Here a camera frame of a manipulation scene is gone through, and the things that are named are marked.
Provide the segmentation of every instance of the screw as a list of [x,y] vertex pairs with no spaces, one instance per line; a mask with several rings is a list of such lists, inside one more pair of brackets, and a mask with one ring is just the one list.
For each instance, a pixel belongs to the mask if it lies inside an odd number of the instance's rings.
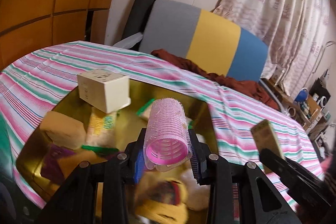
[[120,153],[120,154],[118,154],[117,158],[120,159],[120,160],[125,160],[125,159],[127,159],[127,154]]
[[89,162],[87,160],[84,160],[79,164],[80,168],[86,168],[88,166],[89,166]]
[[23,207],[23,213],[24,213],[26,216],[29,216],[29,209],[28,209],[26,206]]
[[209,159],[211,159],[211,160],[218,160],[219,156],[217,154],[212,153],[212,154],[209,155]]
[[250,168],[250,169],[255,169],[257,167],[257,165],[254,162],[249,161],[247,163],[247,167]]

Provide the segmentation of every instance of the cream plastic box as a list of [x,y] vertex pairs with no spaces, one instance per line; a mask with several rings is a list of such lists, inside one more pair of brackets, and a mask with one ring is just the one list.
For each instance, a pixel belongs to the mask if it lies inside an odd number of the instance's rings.
[[131,103],[129,78],[120,73],[96,69],[77,75],[79,97],[105,113]]

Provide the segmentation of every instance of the yellow stuffed toy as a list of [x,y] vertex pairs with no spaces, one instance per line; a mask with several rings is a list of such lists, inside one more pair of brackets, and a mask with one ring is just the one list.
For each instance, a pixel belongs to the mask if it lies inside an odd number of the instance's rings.
[[161,224],[184,224],[188,220],[185,202],[188,198],[184,184],[174,178],[166,178],[155,186],[135,214]]

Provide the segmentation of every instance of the purple cloth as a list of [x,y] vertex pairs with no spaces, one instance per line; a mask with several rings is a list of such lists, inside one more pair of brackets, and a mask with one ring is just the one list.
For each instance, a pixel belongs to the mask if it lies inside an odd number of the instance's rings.
[[49,152],[43,160],[41,168],[41,176],[50,180],[53,183],[61,185],[65,180],[61,168],[58,165],[57,159],[69,157],[75,152],[64,147],[59,147],[54,144],[50,146]]

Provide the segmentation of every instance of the pink hair roller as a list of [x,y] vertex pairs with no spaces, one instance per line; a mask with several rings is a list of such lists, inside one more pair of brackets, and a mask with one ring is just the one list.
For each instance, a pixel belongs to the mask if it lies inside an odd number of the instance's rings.
[[143,154],[148,169],[166,171],[182,164],[191,155],[188,125],[178,100],[154,101],[148,119]]

